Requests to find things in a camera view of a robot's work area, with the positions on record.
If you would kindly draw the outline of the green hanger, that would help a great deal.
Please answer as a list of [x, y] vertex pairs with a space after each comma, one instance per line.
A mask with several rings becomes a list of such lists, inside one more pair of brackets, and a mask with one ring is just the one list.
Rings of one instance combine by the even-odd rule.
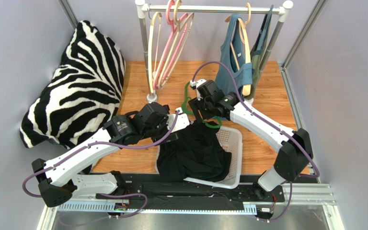
[[[187, 114], [187, 115], [194, 115], [193, 109], [188, 109], [188, 106], [191, 107], [191, 100], [192, 98], [188, 95], [188, 86], [190, 85], [190, 83], [188, 82], [185, 87], [184, 87], [184, 101], [182, 103], [182, 111]], [[219, 117], [215, 116], [214, 117], [217, 121], [218, 124], [212, 125], [209, 122], [203, 120], [202, 123], [205, 124], [207, 127], [212, 128], [212, 129], [218, 129], [222, 126], [222, 121]]]

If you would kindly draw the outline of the cream white hanger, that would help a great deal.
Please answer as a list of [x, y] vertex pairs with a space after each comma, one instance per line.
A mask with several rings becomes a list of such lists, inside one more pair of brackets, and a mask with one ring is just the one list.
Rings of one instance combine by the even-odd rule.
[[151, 21], [150, 21], [150, 28], [149, 28], [149, 40], [148, 40], [148, 80], [149, 80], [149, 90], [150, 90], [150, 94], [154, 94], [154, 88], [153, 88], [153, 68], [152, 68], [152, 58], [153, 58], [153, 38], [154, 38], [154, 28], [155, 28], [155, 24], [158, 21], [159, 23], [159, 28], [161, 28], [161, 18], [162, 18], [162, 14], [160, 11], [155, 12], [155, 14], [153, 15]]

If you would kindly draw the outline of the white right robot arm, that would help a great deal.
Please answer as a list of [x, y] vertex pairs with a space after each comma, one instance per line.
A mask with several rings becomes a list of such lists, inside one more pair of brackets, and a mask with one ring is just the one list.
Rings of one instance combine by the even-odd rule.
[[311, 138], [303, 128], [293, 130], [262, 114], [236, 92], [225, 94], [212, 80], [191, 80], [196, 98], [189, 105], [197, 122], [222, 117], [243, 126], [277, 152], [274, 165], [257, 180], [261, 192], [271, 192], [283, 182], [293, 182], [313, 159]]

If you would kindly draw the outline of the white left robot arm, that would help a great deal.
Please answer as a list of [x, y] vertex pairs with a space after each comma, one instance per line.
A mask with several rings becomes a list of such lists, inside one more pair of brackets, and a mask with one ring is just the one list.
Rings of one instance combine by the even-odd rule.
[[81, 174], [101, 158], [122, 149], [142, 150], [177, 140], [176, 131], [190, 124], [187, 115], [177, 108], [153, 102], [141, 110], [116, 115], [90, 138], [52, 160], [32, 163], [38, 189], [47, 207], [57, 207], [73, 197], [108, 197], [124, 187], [119, 172]]

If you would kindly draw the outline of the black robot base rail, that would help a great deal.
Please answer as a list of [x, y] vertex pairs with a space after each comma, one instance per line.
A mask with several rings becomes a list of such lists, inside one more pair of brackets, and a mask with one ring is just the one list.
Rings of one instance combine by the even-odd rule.
[[288, 184], [277, 186], [264, 193], [257, 188], [257, 175], [241, 176], [241, 184], [234, 189], [225, 189], [191, 182], [162, 182], [157, 175], [125, 175], [130, 179], [118, 192], [139, 195], [123, 198], [106, 198], [94, 195], [87, 198], [72, 198], [58, 206], [65, 211], [90, 211], [133, 213], [137, 210], [148, 213], [272, 213], [277, 205], [290, 202]]

